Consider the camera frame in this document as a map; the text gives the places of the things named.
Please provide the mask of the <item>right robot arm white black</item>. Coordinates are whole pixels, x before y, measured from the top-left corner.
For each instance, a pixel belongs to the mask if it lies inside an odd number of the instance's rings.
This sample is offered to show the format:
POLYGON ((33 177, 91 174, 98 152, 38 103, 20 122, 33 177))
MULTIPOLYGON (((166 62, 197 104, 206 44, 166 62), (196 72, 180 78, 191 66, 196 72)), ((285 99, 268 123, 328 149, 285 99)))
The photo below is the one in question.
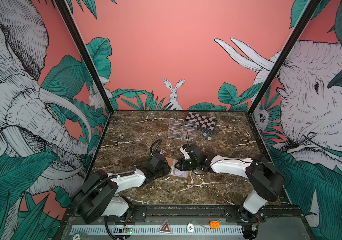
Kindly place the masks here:
POLYGON ((259 221, 260 209, 267 202, 277 201, 285 182, 284 175, 262 155, 239 159, 207 154, 195 144, 180 148, 183 157, 176 162, 180 171, 201 170, 207 173, 230 174, 246 178, 253 191, 246 197, 238 212, 246 223, 259 221))

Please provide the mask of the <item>credit card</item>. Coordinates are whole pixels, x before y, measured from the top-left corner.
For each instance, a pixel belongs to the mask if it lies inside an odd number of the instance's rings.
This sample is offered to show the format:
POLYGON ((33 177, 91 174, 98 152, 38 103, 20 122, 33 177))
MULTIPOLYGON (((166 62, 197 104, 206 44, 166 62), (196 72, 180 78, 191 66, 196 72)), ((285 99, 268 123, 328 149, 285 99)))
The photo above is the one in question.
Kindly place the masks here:
POLYGON ((187 171, 180 171, 176 168, 172 168, 171 175, 180 178, 187 178, 188 172, 187 171))

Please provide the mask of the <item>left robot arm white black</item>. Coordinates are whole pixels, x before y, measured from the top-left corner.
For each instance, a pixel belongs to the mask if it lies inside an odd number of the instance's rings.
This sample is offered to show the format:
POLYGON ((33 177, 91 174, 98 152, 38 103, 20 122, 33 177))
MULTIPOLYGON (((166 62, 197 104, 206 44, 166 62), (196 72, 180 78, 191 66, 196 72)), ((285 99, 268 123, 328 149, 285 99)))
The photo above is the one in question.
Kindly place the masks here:
POLYGON ((72 195, 73 213, 86 224, 93 223, 101 216, 122 217, 130 208, 130 203, 116 194, 142 187, 170 173, 171 167, 160 153, 152 155, 147 162, 132 171, 107 174, 98 170, 72 195))

